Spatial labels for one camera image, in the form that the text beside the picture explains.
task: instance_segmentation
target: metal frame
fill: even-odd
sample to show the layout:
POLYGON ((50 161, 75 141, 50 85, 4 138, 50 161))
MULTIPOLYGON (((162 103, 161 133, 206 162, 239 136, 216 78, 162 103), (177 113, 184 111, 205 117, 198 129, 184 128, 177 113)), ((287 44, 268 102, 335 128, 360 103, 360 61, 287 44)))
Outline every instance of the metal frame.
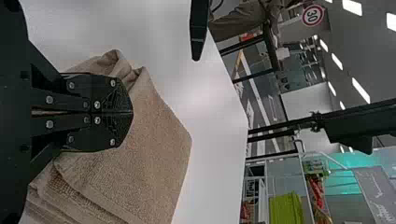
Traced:
POLYGON ((324 129, 331 143, 341 143, 370 155, 373 153, 372 138, 374 136, 396 135, 396 120, 390 119, 395 113, 396 99, 326 114, 318 112, 313 113, 311 117, 249 130, 248 134, 264 134, 249 137, 247 141, 252 143, 275 137, 294 136, 301 129, 311 129, 315 133, 324 129))
POLYGON ((118 147, 134 117, 121 80, 61 75, 29 41, 18 0, 0 1, 0 222, 18 223, 27 187, 61 152, 118 147))
POLYGON ((280 71, 279 60, 277 59, 277 56, 276 56, 276 46, 274 45, 274 41, 271 38, 272 34, 271 34, 270 25, 268 23, 265 23, 262 26, 262 29, 263 29, 262 35, 255 36, 247 41, 243 41, 243 42, 237 43, 235 45, 232 45, 228 48, 219 50, 221 57, 224 57, 224 56, 234 53, 240 49, 248 48, 248 47, 253 46, 253 45, 260 43, 262 41, 265 42, 265 46, 267 47, 267 50, 268 50, 268 56, 270 58, 272 68, 269 68, 265 71, 261 71, 256 74, 252 74, 250 76, 240 77, 238 79, 235 79, 235 80, 233 80, 233 84, 247 81, 247 80, 250 80, 250 79, 256 78, 256 77, 266 76, 268 74, 280 71))

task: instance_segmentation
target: wall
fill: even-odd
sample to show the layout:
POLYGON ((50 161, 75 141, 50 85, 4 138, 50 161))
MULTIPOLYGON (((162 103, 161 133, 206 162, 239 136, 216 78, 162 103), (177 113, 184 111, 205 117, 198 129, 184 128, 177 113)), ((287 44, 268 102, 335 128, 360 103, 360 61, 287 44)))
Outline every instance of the wall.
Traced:
MULTIPOLYGON (((298 91, 284 93, 282 94, 282 99, 289 120, 309 117, 312 111, 319 111, 320 113, 332 111, 327 83, 320 83, 298 91)), ((300 138, 304 141, 307 151, 320 150, 326 153, 339 151, 338 144, 331 144, 323 130, 320 133, 302 130, 300 138)))

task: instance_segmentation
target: beige towel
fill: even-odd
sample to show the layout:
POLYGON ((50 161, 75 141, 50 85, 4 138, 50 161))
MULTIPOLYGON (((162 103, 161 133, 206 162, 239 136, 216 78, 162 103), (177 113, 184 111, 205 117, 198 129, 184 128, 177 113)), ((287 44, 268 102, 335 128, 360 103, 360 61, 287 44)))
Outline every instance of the beige towel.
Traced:
POLYGON ((121 78, 134 122, 116 149, 63 153, 51 162, 30 185, 26 215, 39 219, 44 211, 48 221, 42 223, 171 223, 191 137, 156 92, 147 69, 133 69, 111 50, 68 72, 121 78))

